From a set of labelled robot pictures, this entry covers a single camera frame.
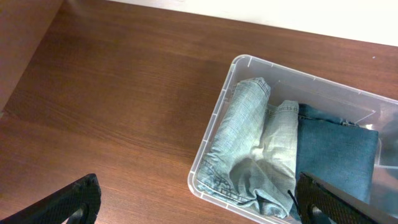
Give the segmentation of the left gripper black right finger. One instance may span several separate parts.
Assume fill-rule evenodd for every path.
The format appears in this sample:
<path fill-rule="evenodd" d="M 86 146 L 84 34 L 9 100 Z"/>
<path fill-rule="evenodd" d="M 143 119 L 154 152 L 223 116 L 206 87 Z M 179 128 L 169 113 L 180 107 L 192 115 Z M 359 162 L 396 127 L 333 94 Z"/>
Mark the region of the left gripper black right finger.
<path fill-rule="evenodd" d="M 295 192 L 288 194 L 302 223 L 397 223 L 397 218 L 307 172 L 300 173 Z"/>

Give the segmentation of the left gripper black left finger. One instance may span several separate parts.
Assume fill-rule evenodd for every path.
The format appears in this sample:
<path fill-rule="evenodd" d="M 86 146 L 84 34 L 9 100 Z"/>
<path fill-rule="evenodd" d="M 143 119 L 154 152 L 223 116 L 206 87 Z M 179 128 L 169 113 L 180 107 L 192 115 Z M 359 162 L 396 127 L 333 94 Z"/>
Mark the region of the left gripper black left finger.
<path fill-rule="evenodd" d="M 101 206 L 96 174 L 87 174 L 1 223 L 94 223 Z"/>

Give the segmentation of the dark blue jeans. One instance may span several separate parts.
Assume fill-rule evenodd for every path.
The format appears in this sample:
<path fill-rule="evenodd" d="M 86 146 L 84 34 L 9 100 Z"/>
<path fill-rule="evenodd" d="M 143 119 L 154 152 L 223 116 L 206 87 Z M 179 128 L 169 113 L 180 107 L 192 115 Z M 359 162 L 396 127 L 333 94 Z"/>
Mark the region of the dark blue jeans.
<path fill-rule="evenodd" d="M 299 104 L 296 179 L 310 173 L 368 203 L 379 133 Z"/>

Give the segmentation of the light blue jeans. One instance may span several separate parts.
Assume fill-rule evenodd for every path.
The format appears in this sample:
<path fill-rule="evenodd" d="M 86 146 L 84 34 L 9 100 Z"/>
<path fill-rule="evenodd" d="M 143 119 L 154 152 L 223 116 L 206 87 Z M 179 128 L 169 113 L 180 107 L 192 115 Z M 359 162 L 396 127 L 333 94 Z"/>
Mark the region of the light blue jeans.
<path fill-rule="evenodd" d="M 271 88 L 261 77 L 240 81 L 204 155 L 198 188 L 265 216 L 285 218 L 293 205 L 299 104 L 268 104 Z"/>

